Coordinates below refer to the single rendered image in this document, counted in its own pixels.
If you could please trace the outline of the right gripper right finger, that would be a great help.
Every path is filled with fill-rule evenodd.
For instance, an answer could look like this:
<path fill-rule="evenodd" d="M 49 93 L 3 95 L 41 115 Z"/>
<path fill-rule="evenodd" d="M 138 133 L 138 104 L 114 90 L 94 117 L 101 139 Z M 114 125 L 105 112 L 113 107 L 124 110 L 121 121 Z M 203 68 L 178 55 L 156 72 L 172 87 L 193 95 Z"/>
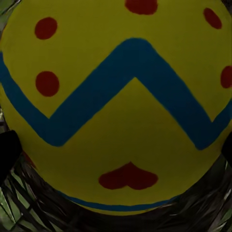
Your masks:
<path fill-rule="evenodd" d="M 221 150 L 221 153 L 225 157 L 226 161 L 232 167 L 232 132 L 229 134 L 228 138 L 226 139 L 224 146 Z"/>

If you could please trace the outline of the easter egg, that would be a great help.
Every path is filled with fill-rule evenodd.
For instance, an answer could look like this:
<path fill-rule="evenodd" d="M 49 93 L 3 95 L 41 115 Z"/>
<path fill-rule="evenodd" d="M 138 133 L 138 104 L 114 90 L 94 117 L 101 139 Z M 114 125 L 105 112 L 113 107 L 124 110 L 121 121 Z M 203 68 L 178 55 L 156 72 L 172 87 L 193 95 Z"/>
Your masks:
<path fill-rule="evenodd" d="M 213 166 L 232 132 L 221 0 L 22 0 L 0 38 L 0 107 L 54 191 L 142 215 Z"/>

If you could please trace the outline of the wicker basket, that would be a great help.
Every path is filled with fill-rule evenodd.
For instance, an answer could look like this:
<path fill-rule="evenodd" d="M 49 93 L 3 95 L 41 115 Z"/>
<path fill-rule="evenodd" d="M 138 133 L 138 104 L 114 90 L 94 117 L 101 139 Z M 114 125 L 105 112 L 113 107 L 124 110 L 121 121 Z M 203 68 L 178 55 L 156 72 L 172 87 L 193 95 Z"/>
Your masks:
<path fill-rule="evenodd" d="M 3 13 L 0 14 L 0 17 L 16 3 L 20 3 L 21 1 L 22 0 L 15 0 L 10 7 L 8 7 Z M 232 0 L 221 1 L 232 13 Z M 9 18 L 10 17 L 4 19 L 0 23 L 0 38 Z M 10 131 L 6 120 L 2 122 L 2 117 L 3 112 L 0 113 L 0 126 L 2 126 L 4 132 Z M 188 191 L 187 190 L 186 192 L 184 192 L 181 199 L 177 202 L 173 200 L 172 202 L 158 207 L 154 211 L 142 215 L 137 214 L 123 216 L 124 218 L 129 218 L 125 220 L 114 221 L 114 217 L 120 216 L 112 216 L 112 220 L 110 221 L 107 218 L 103 217 L 100 213 L 87 210 L 69 201 L 68 199 L 60 195 L 57 191 L 54 191 L 54 189 L 37 174 L 37 172 L 28 163 L 27 159 L 21 152 L 21 154 L 15 161 L 14 173 L 21 179 L 25 189 L 23 189 L 23 187 L 17 182 L 17 180 L 10 172 L 6 178 L 9 180 L 13 192 L 11 192 L 9 188 L 4 185 L 4 182 L 0 187 L 13 218 L 15 219 L 7 194 L 11 197 L 11 199 L 18 207 L 21 217 L 18 219 L 18 221 L 14 220 L 15 225 L 12 227 L 11 230 L 7 230 L 2 225 L 0 218 L 0 232 L 13 232 L 16 227 L 19 229 L 20 232 L 34 232 L 29 228 L 21 225 L 20 222 L 22 220 L 26 220 L 32 223 L 33 226 L 35 226 L 40 232 L 50 232 L 48 229 L 44 228 L 42 225 L 36 222 L 36 220 L 32 217 L 32 215 L 30 214 L 30 211 L 32 209 L 42 220 L 44 225 L 53 232 L 56 232 L 56 230 L 53 228 L 49 221 L 54 223 L 65 232 L 214 232 L 222 226 L 223 227 L 221 228 L 220 232 L 227 232 L 229 227 L 232 225 L 232 216 L 230 217 L 230 219 L 219 225 L 217 228 L 215 227 L 232 208 L 232 167 L 230 166 L 229 169 L 225 172 L 228 163 L 226 161 L 221 168 L 214 184 L 210 187 L 209 181 L 216 162 L 206 173 L 203 182 L 198 181 L 199 183 L 201 183 L 201 186 L 185 196 Z M 29 195 L 27 187 L 34 196 L 35 200 Z M 209 188 L 210 191 L 201 199 L 193 203 L 206 188 Z M 30 204 L 28 209 L 26 209 L 19 201 L 16 189 Z M 204 206 L 204 204 L 213 193 L 216 194 L 201 210 L 201 208 Z M 178 205 L 189 199 L 190 201 L 181 210 Z M 192 208 L 199 202 L 201 203 L 193 211 L 193 213 L 189 217 L 186 217 L 183 212 Z M 164 215 L 164 213 L 168 212 L 174 207 L 178 207 L 179 211 L 171 215 Z M 201 212 L 199 212 L 200 210 Z M 185 218 L 167 222 L 180 213 L 182 213 Z M 100 225 L 93 219 L 110 223 L 110 229 L 107 229 L 105 226 Z M 150 220 L 155 219 L 160 220 L 153 224 L 150 224 Z M 125 225 L 145 221 L 149 222 L 149 225 L 147 227 L 134 227 Z M 129 230 L 113 230 L 114 225 L 129 228 Z"/>

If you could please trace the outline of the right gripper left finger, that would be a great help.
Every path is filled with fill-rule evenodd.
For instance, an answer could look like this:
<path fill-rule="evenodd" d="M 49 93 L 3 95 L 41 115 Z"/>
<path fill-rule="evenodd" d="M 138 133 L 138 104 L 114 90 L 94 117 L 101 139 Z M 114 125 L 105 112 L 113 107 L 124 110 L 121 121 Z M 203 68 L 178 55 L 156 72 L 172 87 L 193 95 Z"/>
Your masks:
<path fill-rule="evenodd" d="M 0 134 L 0 187 L 23 151 L 14 130 Z"/>

